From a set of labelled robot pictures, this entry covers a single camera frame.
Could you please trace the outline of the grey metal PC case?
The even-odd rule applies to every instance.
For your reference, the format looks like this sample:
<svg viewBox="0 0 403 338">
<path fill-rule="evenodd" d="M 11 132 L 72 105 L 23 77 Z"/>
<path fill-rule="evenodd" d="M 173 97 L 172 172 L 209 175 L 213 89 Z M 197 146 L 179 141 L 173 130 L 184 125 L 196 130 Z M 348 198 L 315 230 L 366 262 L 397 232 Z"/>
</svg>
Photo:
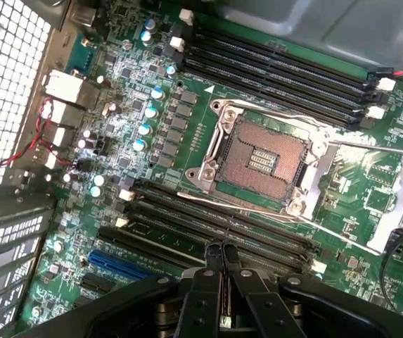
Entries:
<svg viewBox="0 0 403 338">
<path fill-rule="evenodd" d="M 403 0 L 184 1 L 181 20 L 187 25 L 195 22 L 191 8 L 202 10 L 209 4 L 216 18 L 361 68 L 403 70 Z M 83 111 L 94 109 L 101 90 L 111 86 L 102 75 L 84 80 L 76 103 L 45 93 L 43 77 L 52 70 L 67 73 L 79 35 L 93 44 L 105 41 L 107 21 L 100 0 L 0 0 L 0 338 L 21 338 L 22 332 L 15 331 L 18 315 L 57 204 L 46 181 L 55 169 L 34 160 L 36 146 L 51 124 L 74 128 L 53 123 L 51 116 L 42 118 L 42 106 L 59 100 Z M 384 251 L 382 267 L 402 244 L 403 233 Z M 342 292 L 300 273 L 272 280 L 265 270 L 240 263 L 242 269 L 257 272 L 272 291 L 294 275 Z M 396 308 L 354 297 L 390 313 L 394 337 L 403 338 L 403 314 Z M 250 310 L 225 271 L 217 338 L 259 338 Z"/>
</svg>

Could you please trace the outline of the RAM slot with black latches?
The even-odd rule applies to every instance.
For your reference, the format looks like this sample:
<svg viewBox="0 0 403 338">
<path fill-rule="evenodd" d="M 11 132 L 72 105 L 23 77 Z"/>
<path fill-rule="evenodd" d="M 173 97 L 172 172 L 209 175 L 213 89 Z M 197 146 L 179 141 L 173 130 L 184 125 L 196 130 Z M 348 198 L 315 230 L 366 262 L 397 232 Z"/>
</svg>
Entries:
<svg viewBox="0 0 403 338">
<path fill-rule="evenodd" d="M 273 104 L 297 110 L 322 122 L 356 127 L 366 118 L 366 107 L 337 82 L 312 71 L 279 69 L 255 59 L 195 50 L 176 53 L 173 60 L 184 72 L 237 89 Z"/>
<path fill-rule="evenodd" d="M 162 206 L 168 211 L 176 211 L 211 225 L 233 230 L 248 239 L 290 254 L 319 256 L 323 252 L 318 244 L 308 238 L 268 225 L 262 220 L 228 211 L 225 207 L 213 206 L 202 201 L 190 201 L 177 196 L 177 192 L 173 189 L 154 182 L 139 180 L 133 184 L 133 190 L 143 200 Z"/>
<path fill-rule="evenodd" d="M 363 80 L 347 75 L 337 70 L 327 68 L 298 56 L 290 55 L 287 51 L 253 42 L 230 32 L 214 30 L 207 25 L 195 27 L 188 37 L 184 54 L 195 50 L 208 51 L 221 55 L 234 55 L 247 59 L 255 59 L 267 65 L 274 65 L 279 69 L 293 69 L 315 75 L 324 75 L 331 82 L 337 82 L 343 92 L 347 92 L 364 106 L 384 105 L 388 102 L 388 95 Z"/>
<path fill-rule="evenodd" d="M 256 240 L 248 239 L 233 230 L 217 227 L 207 222 L 180 213 L 171 213 L 150 204 L 126 205 L 125 218 L 145 220 L 166 225 L 187 236 L 204 239 L 205 245 L 213 241 L 231 241 L 238 248 L 238 255 L 244 266 L 263 268 L 274 275 L 305 273 L 312 260 L 306 256 L 294 255 L 275 249 Z"/>
</svg>

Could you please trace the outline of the long silver locking lever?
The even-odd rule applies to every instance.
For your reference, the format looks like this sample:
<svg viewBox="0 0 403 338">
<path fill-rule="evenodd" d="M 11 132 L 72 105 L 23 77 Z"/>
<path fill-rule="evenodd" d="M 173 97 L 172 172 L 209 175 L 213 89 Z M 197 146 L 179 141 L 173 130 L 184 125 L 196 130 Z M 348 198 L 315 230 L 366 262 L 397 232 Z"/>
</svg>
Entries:
<svg viewBox="0 0 403 338">
<path fill-rule="evenodd" d="M 200 198 L 200 197 L 196 197 L 196 196 L 192 196 L 190 194 L 187 193 L 183 193 L 183 192 L 177 192 L 177 196 L 183 198 L 183 199 L 187 199 L 190 201 L 199 201 L 199 202 L 203 202 L 206 204 L 210 204 L 213 206 L 218 206 L 218 207 L 222 207 L 222 208 L 229 208 L 229 209 L 233 209 L 233 210 L 240 210 L 240 211 L 247 211 L 247 212 L 251 212 L 251 213 L 257 213 L 260 215 L 268 215 L 268 216 L 272 216 L 272 217 L 280 217 L 280 218 L 287 218 L 287 219 L 291 219 L 291 218 L 296 218 L 298 219 L 301 223 L 305 223 L 308 225 L 311 225 L 312 227 L 314 227 L 315 229 L 321 230 L 329 235 L 334 236 L 337 239 L 342 240 L 343 242 L 346 242 L 347 244 L 351 244 L 352 246 L 355 246 L 361 250 L 364 250 L 365 252 L 368 252 L 370 254 L 373 254 L 374 256 L 381 256 L 382 253 L 371 249 L 368 246 L 362 245 L 357 243 L 356 241 L 353 241 L 351 239 L 349 239 L 348 237 L 345 237 L 341 234 L 338 234 L 336 232 L 334 232 L 333 230 L 330 230 L 326 227 L 324 227 L 323 225 L 317 224 L 311 220 L 308 220 L 307 218 L 301 216 L 301 215 L 290 215 L 290 214 L 283 214 L 283 213 L 276 213 L 273 211 L 264 211 L 264 210 L 258 210 L 256 208 L 246 208 L 246 207 L 242 207 L 242 206 L 235 206 L 233 204 L 226 204 L 226 203 L 222 203 L 222 202 L 216 202 L 216 201 L 211 201 L 208 199 L 204 199 L 204 198 Z"/>
</svg>

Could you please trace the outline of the short black expansion slot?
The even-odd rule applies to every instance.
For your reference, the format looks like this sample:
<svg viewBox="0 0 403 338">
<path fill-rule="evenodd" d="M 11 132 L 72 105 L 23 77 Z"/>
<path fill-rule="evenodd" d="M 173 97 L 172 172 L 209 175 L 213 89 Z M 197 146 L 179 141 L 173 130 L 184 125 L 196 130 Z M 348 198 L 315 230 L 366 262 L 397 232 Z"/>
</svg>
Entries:
<svg viewBox="0 0 403 338">
<path fill-rule="evenodd" d="M 115 288 L 116 283 L 93 273 L 86 273 L 82 277 L 80 285 L 84 289 L 99 294 L 107 294 Z"/>
</svg>

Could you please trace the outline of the bent silver locking lever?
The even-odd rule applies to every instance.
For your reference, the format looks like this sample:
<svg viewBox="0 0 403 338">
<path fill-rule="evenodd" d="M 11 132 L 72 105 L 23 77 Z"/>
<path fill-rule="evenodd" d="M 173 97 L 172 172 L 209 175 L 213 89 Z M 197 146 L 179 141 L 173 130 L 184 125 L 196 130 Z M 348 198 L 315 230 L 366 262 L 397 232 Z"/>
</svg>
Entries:
<svg viewBox="0 0 403 338">
<path fill-rule="evenodd" d="M 351 146 L 359 149 L 366 149 L 372 151 L 385 151 L 394 154 L 403 155 L 403 149 L 393 149 L 382 146 L 373 146 L 368 144 L 358 144 L 354 142 L 348 142 L 340 139 L 333 138 L 335 134 L 330 134 L 331 127 L 318 120 L 300 114 L 283 113 L 280 111 L 271 110 L 269 108 L 263 108 L 255 104 L 249 104 L 244 100 L 238 99 L 215 99 L 210 102 L 210 108 L 220 115 L 220 112 L 225 108 L 241 108 L 243 110 L 254 111 L 260 113 L 274 120 L 280 120 L 283 123 L 298 127 L 300 129 L 309 131 L 310 136 L 317 136 L 321 141 L 329 145 L 334 146 Z"/>
</svg>

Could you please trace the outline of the green motherboard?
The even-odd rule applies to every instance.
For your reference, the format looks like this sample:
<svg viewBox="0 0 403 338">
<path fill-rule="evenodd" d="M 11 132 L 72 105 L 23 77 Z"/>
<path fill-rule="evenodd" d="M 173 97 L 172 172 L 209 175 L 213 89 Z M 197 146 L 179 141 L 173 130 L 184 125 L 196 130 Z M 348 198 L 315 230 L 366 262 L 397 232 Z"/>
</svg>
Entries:
<svg viewBox="0 0 403 338">
<path fill-rule="evenodd" d="M 288 214 L 280 202 L 223 182 L 213 194 L 205 194 L 185 176 L 187 169 L 201 164 L 207 151 L 217 122 L 210 108 L 214 99 L 240 99 L 309 115 L 182 71 L 170 55 L 169 44 L 173 37 L 186 41 L 191 36 L 193 25 L 181 20 L 184 3 L 100 0 L 107 21 L 105 41 L 93 44 L 82 35 L 77 37 L 66 72 L 89 81 L 102 75 L 111 86 L 101 90 L 96 107 L 85 110 L 80 126 L 71 129 L 68 166 L 46 176 L 57 204 L 16 332 L 103 296 L 81 287 L 86 273 L 112 280 L 114 289 L 134 282 L 90 264 L 88 255 L 93 250 L 153 274 L 178 277 L 186 269 L 97 239 L 101 227 L 117 230 L 115 221 L 125 218 L 126 206 L 120 193 L 134 191 L 133 184 L 139 180 L 211 201 Z M 403 149 L 403 81 L 397 80 L 395 88 L 384 93 L 388 102 L 381 119 L 365 118 L 353 128 L 314 119 L 329 125 L 335 139 Z M 341 147 L 329 173 L 320 180 L 314 222 L 365 245 L 380 212 L 393 207 L 385 192 L 399 171 L 400 158 Z M 374 256 L 296 218 L 227 210 L 312 240 L 323 252 L 314 259 L 312 272 L 303 275 L 403 314 L 403 244 L 382 267 L 383 254 Z M 391 233 L 383 253 L 401 233 L 403 227 Z"/>
</svg>

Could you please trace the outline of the silver socket cover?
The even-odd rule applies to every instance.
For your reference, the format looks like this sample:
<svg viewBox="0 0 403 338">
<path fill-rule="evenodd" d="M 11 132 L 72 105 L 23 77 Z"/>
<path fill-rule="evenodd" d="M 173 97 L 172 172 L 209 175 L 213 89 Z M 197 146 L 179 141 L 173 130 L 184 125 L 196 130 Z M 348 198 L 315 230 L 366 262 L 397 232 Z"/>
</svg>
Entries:
<svg viewBox="0 0 403 338">
<path fill-rule="evenodd" d="M 308 170 L 303 178 L 300 196 L 297 198 L 301 203 L 302 209 L 294 215 L 301 215 L 314 222 L 313 212 L 321 196 L 321 190 L 319 188 L 320 180 L 324 175 L 329 173 L 333 159 L 341 147 L 343 146 L 328 146 L 325 144 L 324 155 L 319 157 L 317 162 L 311 164 L 313 168 Z M 393 154 L 385 151 L 373 152 Z M 382 254 L 391 233 L 403 227 L 403 155 L 400 156 L 399 171 L 397 171 L 393 183 L 385 192 L 385 194 L 390 197 L 389 202 L 393 204 L 393 207 L 388 211 L 380 212 L 380 218 L 377 226 L 373 229 L 373 235 L 370 240 L 365 243 L 365 246 Z"/>
</svg>

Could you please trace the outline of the CPU socket with gold pins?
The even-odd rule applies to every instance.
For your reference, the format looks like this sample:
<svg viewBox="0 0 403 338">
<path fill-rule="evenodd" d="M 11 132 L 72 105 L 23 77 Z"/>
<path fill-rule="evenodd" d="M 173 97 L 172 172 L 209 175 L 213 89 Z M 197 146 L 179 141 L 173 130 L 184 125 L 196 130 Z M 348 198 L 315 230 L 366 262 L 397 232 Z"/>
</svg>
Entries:
<svg viewBox="0 0 403 338">
<path fill-rule="evenodd" d="M 315 205 L 308 195 L 328 151 L 328 125 L 240 99 L 214 99 L 210 108 L 217 122 L 201 164 L 185 172 L 189 182 L 205 194 L 227 183 L 311 218 Z"/>
</svg>

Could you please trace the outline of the silver rear port block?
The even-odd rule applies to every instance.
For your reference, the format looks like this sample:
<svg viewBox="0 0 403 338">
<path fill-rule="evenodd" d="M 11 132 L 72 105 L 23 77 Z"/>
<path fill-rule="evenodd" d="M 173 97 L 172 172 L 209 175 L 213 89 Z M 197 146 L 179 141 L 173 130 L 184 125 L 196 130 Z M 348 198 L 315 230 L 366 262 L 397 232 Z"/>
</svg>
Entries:
<svg viewBox="0 0 403 338">
<path fill-rule="evenodd" d="M 42 106 L 42 118 L 51 116 L 51 121 L 59 125 L 79 127 L 84 111 L 59 100 L 48 100 Z"/>
<path fill-rule="evenodd" d="M 52 70 L 41 82 L 47 95 L 72 103 L 77 102 L 83 83 L 83 79 L 59 70 Z"/>
<path fill-rule="evenodd" d="M 36 146 L 34 160 L 48 169 L 62 168 L 72 138 L 73 133 L 69 129 L 51 124 Z"/>
</svg>

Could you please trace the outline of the blue expansion slot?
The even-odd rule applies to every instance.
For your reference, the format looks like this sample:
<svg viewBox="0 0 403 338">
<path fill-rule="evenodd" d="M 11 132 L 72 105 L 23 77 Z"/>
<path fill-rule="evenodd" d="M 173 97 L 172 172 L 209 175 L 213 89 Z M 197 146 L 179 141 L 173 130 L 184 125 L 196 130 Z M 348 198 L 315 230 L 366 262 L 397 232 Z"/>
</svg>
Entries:
<svg viewBox="0 0 403 338">
<path fill-rule="evenodd" d="M 99 250 L 93 250 L 88 255 L 88 262 L 97 268 L 102 268 L 110 273 L 120 275 L 133 281 L 139 281 L 153 276 L 151 272 L 137 265 Z"/>
</svg>

